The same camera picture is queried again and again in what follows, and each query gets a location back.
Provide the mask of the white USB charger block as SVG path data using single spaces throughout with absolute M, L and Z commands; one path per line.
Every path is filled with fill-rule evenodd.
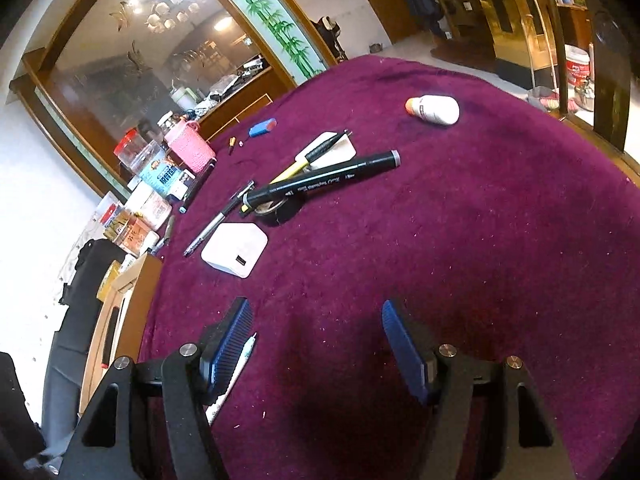
M 215 270 L 248 278 L 267 244 L 267 234 L 255 223 L 223 223 L 204 246 L 201 259 Z

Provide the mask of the black electrical tape roll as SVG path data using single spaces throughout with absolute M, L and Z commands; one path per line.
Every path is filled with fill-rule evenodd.
M 254 209 L 254 217 L 265 226 L 282 226 L 296 216 L 305 202 L 305 194 L 283 197 L 282 200 L 273 200 L 257 206 Z

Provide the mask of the red-lid clear plastic jar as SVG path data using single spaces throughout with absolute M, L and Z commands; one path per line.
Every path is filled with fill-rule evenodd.
M 137 128 L 126 131 L 114 148 L 114 155 L 131 172 L 136 174 L 145 157 L 156 153 L 162 146 L 154 139 L 145 140 Z

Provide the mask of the yellow black pen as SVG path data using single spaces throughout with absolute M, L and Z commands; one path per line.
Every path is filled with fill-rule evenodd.
M 316 159 L 326 154 L 331 148 L 334 147 L 335 144 L 339 140 L 341 140 L 341 136 L 343 134 L 347 134 L 349 137 L 352 135 L 350 130 L 343 130 L 342 132 L 334 132 L 334 136 L 331 136 L 328 140 L 325 140 L 312 151 L 310 151 L 304 159 L 296 162 L 294 157 L 294 162 L 291 166 L 288 166 L 285 170 L 283 170 L 277 177 L 274 177 L 271 182 L 279 182 L 282 180 L 286 180 L 296 176 L 296 174 L 301 174 L 304 171 L 307 171 L 309 165 L 314 162 Z

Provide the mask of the black sofa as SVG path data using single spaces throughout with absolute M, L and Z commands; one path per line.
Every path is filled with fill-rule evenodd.
M 102 302 L 96 298 L 110 265 L 126 252 L 109 240 L 82 246 L 75 274 L 63 286 L 60 303 L 67 308 L 54 333 L 43 385 L 42 422 L 30 418 L 13 360 L 1 355 L 1 477 L 21 479 L 23 464 L 48 446 L 62 442 L 78 422 L 82 376 Z

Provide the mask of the white pen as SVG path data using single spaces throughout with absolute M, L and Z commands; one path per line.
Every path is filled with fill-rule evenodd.
M 245 344 L 242 349 L 242 353 L 239 357 L 239 361 L 235 365 L 235 369 L 233 371 L 231 380 L 229 382 L 229 385 L 226 391 L 221 396 L 218 396 L 218 399 L 214 404 L 206 408 L 205 415 L 209 425 L 213 425 L 222 407 L 226 403 L 228 396 L 231 393 L 233 387 L 235 386 L 236 382 L 240 378 L 242 371 L 247 366 L 247 363 L 250 360 L 250 357 L 252 356 L 252 353 L 254 351 L 254 347 L 257 342 L 257 339 L 258 339 L 258 333 L 254 333 L 252 336 L 248 337 L 247 341 L 245 341 Z

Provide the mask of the white red bucket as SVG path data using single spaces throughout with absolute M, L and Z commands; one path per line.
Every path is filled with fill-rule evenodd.
M 576 87 L 583 84 L 591 73 L 591 58 L 588 52 L 567 44 L 565 46 L 567 82 Z

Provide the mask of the white card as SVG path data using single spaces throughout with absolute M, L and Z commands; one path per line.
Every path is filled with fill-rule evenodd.
M 319 134 L 295 156 L 296 162 L 304 159 L 310 151 L 312 151 L 325 140 L 328 140 L 331 136 L 334 136 L 333 131 L 326 131 Z M 348 160 L 355 158 L 356 155 L 356 148 L 354 147 L 354 144 L 352 144 L 350 137 L 347 134 L 343 134 L 341 136 L 341 140 L 339 140 L 333 148 L 326 152 L 326 154 L 322 155 L 314 162 L 312 162 L 307 168 L 307 171 L 340 164 L 341 162 L 347 162 Z

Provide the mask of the cardboard box tray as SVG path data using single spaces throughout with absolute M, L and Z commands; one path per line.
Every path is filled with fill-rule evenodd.
M 121 356 L 137 362 L 162 262 L 146 254 L 122 271 L 107 289 L 90 341 L 80 388 L 82 415 L 107 369 Z

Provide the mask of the white bottle orange cap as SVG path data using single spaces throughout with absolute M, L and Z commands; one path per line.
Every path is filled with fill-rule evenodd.
M 410 98 L 405 109 L 413 117 L 440 126 L 453 126 L 460 118 L 459 104 L 452 96 Z

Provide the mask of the black marker grey cap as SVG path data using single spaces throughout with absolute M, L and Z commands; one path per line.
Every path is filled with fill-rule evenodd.
M 356 157 L 247 192 L 243 196 L 243 208 L 256 209 L 262 204 L 277 202 L 297 193 L 314 192 L 320 188 L 370 178 L 396 169 L 400 163 L 401 158 L 397 150 Z

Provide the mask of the silver black ballpoint pen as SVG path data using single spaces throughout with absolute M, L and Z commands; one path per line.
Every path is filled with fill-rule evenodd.
M 198 236 L 192 240 L 189 246 L 182 253 L 184 258 L 190 257 L 200 246 L 203 244 L 212 234 L 216 231 L 218 226 L 221 225 L 228 215 L 238 208 L 243 200 L 243 197 L 255 187 L 255 181 L 249 180 L 246 185 L 237 190 L 228 200 L 228 203 L 224 205 L 224 208 L 216 214 L 216 216 L 208 222 L 208 225 L 198 233 Z

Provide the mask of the pink knit-sleeve bottle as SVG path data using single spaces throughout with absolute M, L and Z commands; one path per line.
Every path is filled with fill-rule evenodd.
M 201 137 L 198 122 L 186 122 L 181 119 L 169 128 L 165 134 L 165 141 L 171 151 L 196 174 L 216 158 L 214 150 Z

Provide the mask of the blue white box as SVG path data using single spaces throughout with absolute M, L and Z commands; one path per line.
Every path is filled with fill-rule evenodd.
M 163 198 L 183 200 L 190 191 L 195 177 L 167 159 L 152 159 L 141 169 L 140 179 Z

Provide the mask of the purple velvet tablecloth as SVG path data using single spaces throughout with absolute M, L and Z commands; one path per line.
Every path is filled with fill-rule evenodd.
M 405 104 L 452 96 L 453 126 Z M 639 191 L 589 142 L 484 80 L 363 56 L 274 101 L 273 132 L 224 153 L 163 250 L 142 359 L 236 297 L 258 341 L 213 435 L 235 479 L 403 479 L 424 435 L 381 323 L 393 299 L 469 356 L 519 356 L 581 479 L 639 474 Z M 268 231 L 240 280 L 184 258 L 249 180 L 320 133 L 400 166 L 329 188 Z

